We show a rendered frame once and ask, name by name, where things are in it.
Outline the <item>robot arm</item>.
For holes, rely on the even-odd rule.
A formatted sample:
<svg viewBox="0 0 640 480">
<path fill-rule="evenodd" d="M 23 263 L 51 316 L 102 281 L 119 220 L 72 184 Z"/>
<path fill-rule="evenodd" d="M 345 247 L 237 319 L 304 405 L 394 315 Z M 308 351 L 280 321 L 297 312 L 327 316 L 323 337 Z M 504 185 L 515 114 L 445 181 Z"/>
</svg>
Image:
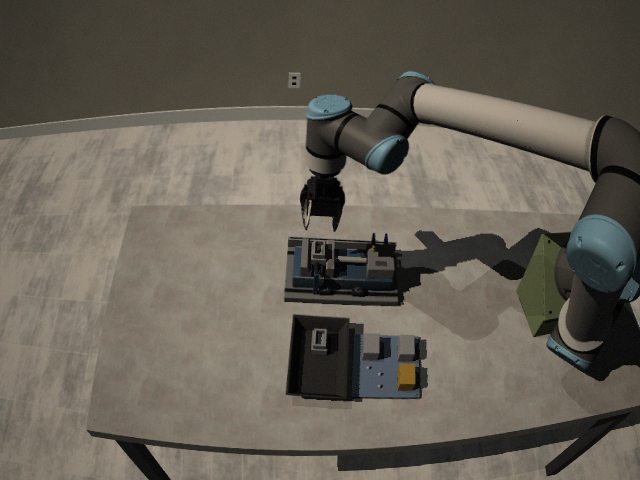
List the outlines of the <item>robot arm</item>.
<svg viewBox="0 0 640 480">
<path fill-rule="evenodd" d="M 309 103 L 305 164 L 312 171 L 339 172 L 348 156 L 390 174 L 403 163 L 407 139 L 420 122 L 590 173 L 595 186 L 556 259 L 555 283 L 566 302 L 546 343 L 564 361 L 588 370 L 624 303 L 640 296 L 640 132 L 611 116 L 595 122 L 437 86 L 414 71 L 395 81 L 368 118 L 352 107 L 340 95 Z"/>
</svg>

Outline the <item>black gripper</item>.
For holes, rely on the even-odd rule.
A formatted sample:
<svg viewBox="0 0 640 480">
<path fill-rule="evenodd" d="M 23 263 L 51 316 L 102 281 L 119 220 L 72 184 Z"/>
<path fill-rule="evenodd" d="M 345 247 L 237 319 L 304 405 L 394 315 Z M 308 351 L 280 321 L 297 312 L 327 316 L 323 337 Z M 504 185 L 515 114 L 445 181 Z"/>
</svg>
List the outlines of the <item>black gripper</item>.
<svg viewBox="0 0 640 480">
<path fill-rule="evenodd" d="M 333 176 L 338 175 L 340 171 L 332 174 L 321 174 L 314 172 L 311 169 L 309 170 L 315 176 L 311 176 L 311 178 L 307 180 L 308 185 L 304 184 L 304 188 L 302 189 L 300 194 L 301 212 L 304 228 L 305 230 L 307 230 L 309 226 L 310 216 L 326 216 L 333 218 L 332 225 L 335 232 L 340 222 L 342 208 L 345 204 L 345 194 L 342 186 L 340 186 L 339 201 L 340 181 L 338 181 L 335 177 L 333 180 Z"/>
</svg>

